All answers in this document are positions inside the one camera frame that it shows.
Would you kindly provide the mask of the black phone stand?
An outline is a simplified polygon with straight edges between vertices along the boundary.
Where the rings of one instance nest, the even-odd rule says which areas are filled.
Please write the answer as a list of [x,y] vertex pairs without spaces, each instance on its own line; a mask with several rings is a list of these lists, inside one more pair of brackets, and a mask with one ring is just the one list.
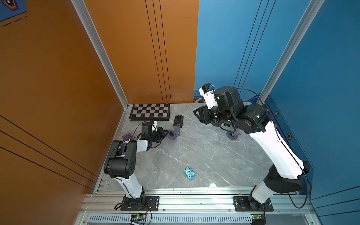
[[174,121],[173,121],[173,127],[176,127],[176,126],[180,126],[180,128],[183,127],[183,121],[184,121],[184,116],[181,115],[181,114],[177,114],[175,115],[174,117]]

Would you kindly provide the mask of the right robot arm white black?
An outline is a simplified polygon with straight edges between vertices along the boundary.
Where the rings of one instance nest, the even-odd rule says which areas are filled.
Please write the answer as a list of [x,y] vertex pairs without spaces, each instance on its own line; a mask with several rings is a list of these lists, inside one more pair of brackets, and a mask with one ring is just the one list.
[[265,211],[266,203],[274,194],[290,194],[308,187],[307,174],[310,163],[302,161],[278,133],[272,116],[260,104],[244,105],[238,88],[224,86],[214,89],[210,83],[203,85],[199,93],[206,103],[193,111],[204,124],[233,128],[227,131],[230,139],[236,139],[242,130],[250,135],[272,161],[263,181],[255,186],[244,200],[236,200],[251,211]]

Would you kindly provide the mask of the grey round stand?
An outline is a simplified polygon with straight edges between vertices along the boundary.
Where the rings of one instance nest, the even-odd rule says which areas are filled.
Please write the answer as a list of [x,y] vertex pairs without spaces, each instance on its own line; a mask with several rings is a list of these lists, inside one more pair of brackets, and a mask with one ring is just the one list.
[[226,135],[229,139],[236,140],[240,136],[240,130],[234,125],[232,125],[231,128],[232,129],[226,132]]
[[181,126],[180,124],[176,124],[174,126],[174,130],[169,130],[169,134],[167,135],[167,137],[171,140],[176,140],[177,137],[181,136]]

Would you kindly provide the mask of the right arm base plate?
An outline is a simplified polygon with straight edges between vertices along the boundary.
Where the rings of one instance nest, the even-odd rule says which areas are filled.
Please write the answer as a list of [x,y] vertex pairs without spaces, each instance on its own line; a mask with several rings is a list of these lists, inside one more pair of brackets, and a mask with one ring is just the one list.
[[265,203],[248,200],[248,196],[234,196],[233,204],[236,212],[273,212],[274,208],[270,198]]

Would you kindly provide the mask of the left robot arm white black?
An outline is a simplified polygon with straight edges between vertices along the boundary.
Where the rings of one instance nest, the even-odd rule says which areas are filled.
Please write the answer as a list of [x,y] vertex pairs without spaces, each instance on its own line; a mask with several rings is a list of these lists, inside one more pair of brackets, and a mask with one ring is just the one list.
[[112,141],[104,162],[104,173],[115,179],[123,188],[125,196],[114,209],[120,211],[146,211],[157,200],[146,199],[144,187],[135,175],[137,154],[153,148],[153,143],[161,141],[169,130],[158,127],[155,121],[141,123],[141,133],[125,141]]

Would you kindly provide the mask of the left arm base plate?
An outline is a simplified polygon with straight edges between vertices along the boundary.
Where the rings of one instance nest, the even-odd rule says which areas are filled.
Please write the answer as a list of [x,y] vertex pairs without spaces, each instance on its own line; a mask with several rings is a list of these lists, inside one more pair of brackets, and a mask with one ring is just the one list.
[[159,207],[159,196],[145,196],[137,199],[123,197],[121,211],[151,211],[157,212]]

